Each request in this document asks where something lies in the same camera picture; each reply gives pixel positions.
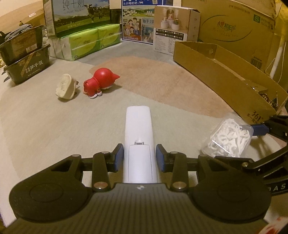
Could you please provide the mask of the bag of white clips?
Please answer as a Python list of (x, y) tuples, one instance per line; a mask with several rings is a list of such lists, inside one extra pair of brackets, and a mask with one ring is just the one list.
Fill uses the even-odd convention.
[(204, 155), (240, 158), (251, 142), (254, 130), (234, 113), (227, 114), (202, 145)]

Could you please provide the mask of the white remote control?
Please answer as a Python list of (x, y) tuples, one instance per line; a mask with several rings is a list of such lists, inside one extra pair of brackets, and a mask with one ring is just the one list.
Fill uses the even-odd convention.
[(151, 113), (147, 106), (130, 106), (126, 110), (123, 182), (159, 182)]

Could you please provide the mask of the white plug adapter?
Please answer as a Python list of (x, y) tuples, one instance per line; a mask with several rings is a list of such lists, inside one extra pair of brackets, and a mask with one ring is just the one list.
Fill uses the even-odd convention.
[(70, 74), (63, 74), (57, 84), (56, 96), (61, 99), (71, 100), (76, 92), (79, 82), (72, 78)]

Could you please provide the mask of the red cat figurine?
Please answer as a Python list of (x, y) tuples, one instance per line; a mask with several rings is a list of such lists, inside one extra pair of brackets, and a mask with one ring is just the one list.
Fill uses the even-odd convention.
[(102, 95), (102, 90), (109, 89), (120, 76), (108, 68), (99, 68), (93, 77), (83, 83), (83, 93), (90, 99)]

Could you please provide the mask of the open shallow cardboard box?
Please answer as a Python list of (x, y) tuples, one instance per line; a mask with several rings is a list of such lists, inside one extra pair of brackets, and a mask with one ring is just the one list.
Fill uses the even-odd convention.
[(287, 92), (273, 79), (217, 44), (177, 41), (173, 60), (248, 124), (259, 124), (279, 114), (287, 102)]

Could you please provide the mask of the large brown cardboard box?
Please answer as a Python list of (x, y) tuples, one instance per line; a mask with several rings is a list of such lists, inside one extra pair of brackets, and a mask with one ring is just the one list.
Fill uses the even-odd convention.
[(182, 1), (201, 13), (198, 41), (217, 44), (264, 71), (281, 1)]

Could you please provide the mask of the green tissue pack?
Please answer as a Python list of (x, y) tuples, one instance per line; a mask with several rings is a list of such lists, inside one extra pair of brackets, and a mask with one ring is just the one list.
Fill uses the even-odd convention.
[(50, 56), (75, 61), (121, 42), (119, 24), (108, 24), (85, 29), (56, 39), (48, 39)]

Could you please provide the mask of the lower black food tray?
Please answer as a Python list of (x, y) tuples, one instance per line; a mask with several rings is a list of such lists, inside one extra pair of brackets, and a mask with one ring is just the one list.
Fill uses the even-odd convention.
[(32, 76), (40, 73), (50, 66), (49, 56), (50, 44), (45, 44), (42, 48), (30, 53), (19, 61), (5, 66), (3, 74), (7, 74), (16, 85), (19, 85)]

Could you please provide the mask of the black food tray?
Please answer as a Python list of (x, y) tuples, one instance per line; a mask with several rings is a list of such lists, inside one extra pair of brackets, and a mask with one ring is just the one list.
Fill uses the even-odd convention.
[(16, 85), (19, 85), (32, 76), (40, 73), (50, 66), (49, 56), (50, 44), (45, 44), (42, 48), (30, 53), (19, 61), (5, 66), (3, 74), (7, 74)]
[(32, 27), (29, 30), (5, 41), (1, 44), (1, 58), (9, 66), (24, 58), (31, 52), (42, 47), (43, 25)]

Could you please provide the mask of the white humidifier box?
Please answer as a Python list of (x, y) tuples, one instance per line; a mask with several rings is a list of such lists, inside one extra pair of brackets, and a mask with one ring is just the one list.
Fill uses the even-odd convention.
[(197, 41), (201, 13), (197, 9), (159, 5), (154, 9), (153, 49), (174, 54), (175, 42)]

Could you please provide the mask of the upper black food tray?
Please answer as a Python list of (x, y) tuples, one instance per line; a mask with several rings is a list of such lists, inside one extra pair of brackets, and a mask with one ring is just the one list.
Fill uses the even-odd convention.
[(32, 27), (29, 30), (5, 41), (1, 44), (1, 58), (9, 66), (24, 58), (31, 52), (42, 47), (43, 25)]

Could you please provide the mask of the blue milk carton box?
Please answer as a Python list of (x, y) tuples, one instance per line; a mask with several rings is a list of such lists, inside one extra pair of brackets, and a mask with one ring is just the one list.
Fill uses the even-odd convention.
[(167, 0), (122, 0), (123, 40), (153, 44), (155, 7), (172, 4)]

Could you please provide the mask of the green pasture milk box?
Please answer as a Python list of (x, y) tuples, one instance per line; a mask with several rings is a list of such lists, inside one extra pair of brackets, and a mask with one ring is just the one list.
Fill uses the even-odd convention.
[(49, 0), (42, 3), (49, 38), (120, 22), (120, 9), (111, 9), (109, 1)]

